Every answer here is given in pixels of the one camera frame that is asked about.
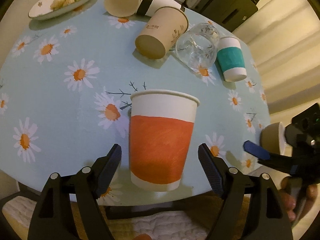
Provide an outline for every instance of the white bowl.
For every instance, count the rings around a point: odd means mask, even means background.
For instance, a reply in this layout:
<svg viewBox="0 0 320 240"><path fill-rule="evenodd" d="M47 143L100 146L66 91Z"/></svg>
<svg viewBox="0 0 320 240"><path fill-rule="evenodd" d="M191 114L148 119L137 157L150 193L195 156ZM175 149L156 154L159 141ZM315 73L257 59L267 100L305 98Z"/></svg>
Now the white bowl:
<svg viewBox="0 0 320 240"><path fill-rule="evenodd" d="M79 0L75 3L69 4L65 7L60 8L60 9L51 10L50 5L52 4L53 0L39 0L31 8L28 16L31 19L47 20L47 19L50 19L53 17L57 17L57 16L64 14L66 12L72 11L73 9L79 7L80 5L83 5L87 1L89 1L89 0Z"/></svg>

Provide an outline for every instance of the light blue tablecloth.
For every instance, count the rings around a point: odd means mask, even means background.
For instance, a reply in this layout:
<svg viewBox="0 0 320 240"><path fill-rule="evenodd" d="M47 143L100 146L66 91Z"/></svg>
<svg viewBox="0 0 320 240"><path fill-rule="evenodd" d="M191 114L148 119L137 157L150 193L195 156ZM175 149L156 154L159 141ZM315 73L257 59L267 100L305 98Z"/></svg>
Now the light blue tablecloth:
<svg viewBox="0 0 320 240"><path fill-rule="evenodd" d="M190 26L209 21L188 9L186 15ZM0 71L1 170L41 191L51 173L74 174L118 143L121 166L99 203L139 205L211 190L197 158L201 143L244 173L259 166L242 144L259 142L270 118L248 47L241 43L248 79L228 83L218 64L196 74L173 51L161 60L141 56L134 40L147 21L112 17L103 0L90 0L61 17L30 22ZM145 88L180 91L201 102L182 181L172 192L144 191L130 181L130 94Z"/></svg>

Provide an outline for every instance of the kraft paper cup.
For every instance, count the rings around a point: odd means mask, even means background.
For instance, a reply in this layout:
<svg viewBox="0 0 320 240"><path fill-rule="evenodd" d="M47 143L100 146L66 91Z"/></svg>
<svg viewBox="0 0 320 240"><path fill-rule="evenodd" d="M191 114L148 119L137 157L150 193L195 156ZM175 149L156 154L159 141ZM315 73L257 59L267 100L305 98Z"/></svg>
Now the kraft paper cup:
<svg viewBox="0 0 320 240"><path fill-rule="evenodd" d="M135 14L140 0L104 0L104 8L113 16L128 17Z"/></svg>
<svg viewBox="0 0 320 240"><path fill-rule="evenodd" d="M131 95L131 181L150 191L180 184L200 101L170 90Z"/></svg>
<svg viewBox="0 0 320 240"><path fill-rule="evenodd" d="M285 127L282 122L276 122L268 125L261 131L261 146L271 153L283 155L286 147L284 132Z"/></svg>
<svg viewBox="0 0 320 240"><path fill-rule="evenodd" d="M136 38L137 50L151 59L160 59L188 29L188 18L175 7L162 7L156 11Z"/></svg>
<svg viewBox="0 0 320 240"><path fill-rule="evenodd" d="M240 42L236 37L222 37L217 58L227 82L237 82L247 77Z"/></svg>
<svg viewBox="0 0 320 240"><path fill-rule="evenodd" d="M137 10L137 14L142 16L147 15L151 17L159 8L164 6L172 6L181 9L182 11L185 10L185 8L175 0L141 0L140 6Z"/></svg>

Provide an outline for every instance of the round table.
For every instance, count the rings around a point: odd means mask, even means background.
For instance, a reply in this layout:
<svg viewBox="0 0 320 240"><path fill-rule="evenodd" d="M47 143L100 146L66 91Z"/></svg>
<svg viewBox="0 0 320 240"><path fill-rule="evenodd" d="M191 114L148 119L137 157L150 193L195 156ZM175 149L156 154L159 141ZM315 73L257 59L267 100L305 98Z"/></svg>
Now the round table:
<svg viewBox="0 0 320 240"><path fill-rule="evenodd" d="M190 27L209 22L232 35L191 10L186 15ZM140 55L134 40L148 19L113 17L103 0L90 0L60 17L30 22L0 71L1 170L41 191L51 173L75 174L118 143L121 165L98 203L128 206L210 191L197 158L201 143L245 174L259 167L242 144L259 143L270 118L248 47L241 42L248 78L228 83L217 62L196 73L174 50L161 60ZM130 180L130 95L145 89L184 92L201 102L180 186L170 192L145 191Z"/></svg>

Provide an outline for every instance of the hand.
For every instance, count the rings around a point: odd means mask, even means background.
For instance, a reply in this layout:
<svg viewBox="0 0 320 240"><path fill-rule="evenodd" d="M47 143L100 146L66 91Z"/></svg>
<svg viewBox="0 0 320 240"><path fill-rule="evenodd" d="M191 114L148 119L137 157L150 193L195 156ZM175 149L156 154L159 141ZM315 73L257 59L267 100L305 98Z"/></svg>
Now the hand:
<svg viewBox="0 0 320 240"><path fill-rule="evenodd" d="M139 236L135 237L132 240L152 240L152 239L150 236L143 234L143 235L139 235Z"/></svg>
<svg viewBox="0 0 320 240"><path fill-rule="evenodd" d="M281 190L279 190L279 194L284 202L284 208L287 210L289 220L292 222L296 219L296 214L293 212L294 208L296 207L296 199L286 193L284 190L288 183L288 178L285 177L281 182ZM318 186L317 184L312 184L307 188L307 201L301 213L300 219L303 218L312 208L313 204L316 201L318 196Z"/></svg>

